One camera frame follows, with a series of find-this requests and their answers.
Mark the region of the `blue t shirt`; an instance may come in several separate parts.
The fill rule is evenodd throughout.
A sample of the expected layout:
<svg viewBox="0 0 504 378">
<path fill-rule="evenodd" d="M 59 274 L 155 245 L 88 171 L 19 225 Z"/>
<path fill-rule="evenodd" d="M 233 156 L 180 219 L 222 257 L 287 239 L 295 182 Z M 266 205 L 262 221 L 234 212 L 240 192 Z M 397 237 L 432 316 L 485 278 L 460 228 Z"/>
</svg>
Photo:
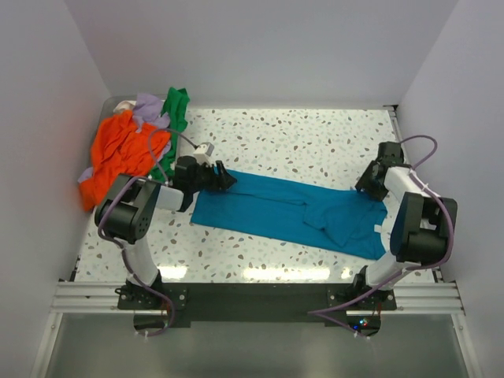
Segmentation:
<svg viewBox="0 0 504 378">
<path fill-rule="evenodd" d="M 356 190 L 232 172 L 225 192 L 201 191 L 191 222 L 377 260 L 386 249 L 376 227 L 387 209 Z"/>
</svg>

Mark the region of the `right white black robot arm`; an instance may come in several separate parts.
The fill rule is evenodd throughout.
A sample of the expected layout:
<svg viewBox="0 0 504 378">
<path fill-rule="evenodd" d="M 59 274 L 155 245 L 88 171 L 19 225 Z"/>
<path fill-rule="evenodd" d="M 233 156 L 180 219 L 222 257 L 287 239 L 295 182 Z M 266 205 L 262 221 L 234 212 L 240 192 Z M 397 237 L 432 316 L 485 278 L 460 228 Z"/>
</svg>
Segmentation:
<svg viewBox="0 0 504 378">
<path fill-rule="evenodd" d="M 390 291 L 410 273 L 444 264 L 454 244 L 458 204 L 435 193 L 405 161 L 401 144 L 380 143 L 377 156 L 356 185 L 373 200 L 393 195 L 399 203 L 388 252 L 354 277 L 352 303 L 369 309 L 378 291 Z"/>
</svg>

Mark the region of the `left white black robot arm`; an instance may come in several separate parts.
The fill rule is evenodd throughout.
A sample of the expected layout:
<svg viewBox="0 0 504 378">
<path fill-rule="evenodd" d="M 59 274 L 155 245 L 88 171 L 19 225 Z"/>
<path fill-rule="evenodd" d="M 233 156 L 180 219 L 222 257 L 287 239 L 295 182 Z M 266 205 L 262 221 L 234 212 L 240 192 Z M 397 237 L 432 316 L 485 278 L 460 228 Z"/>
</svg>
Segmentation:
<svg viewBox="0 0 504 378">
<path fill-rule="evenodd" d="M 200 191 L 225 192 L 236 183 L 222 161 L 199 162 L 192 156 L 178 158 L 167 186 L 143 176 L 120 174 L 115 179 L 95 210 L 94 222 L 98 236 L 120 249 L 127 281 L 138 287 L 135 299 L 144 308 L 154 309 L 163 299 L 160 273 L 147 242 L 154 211 L 183 213 Z"/>
</svg>

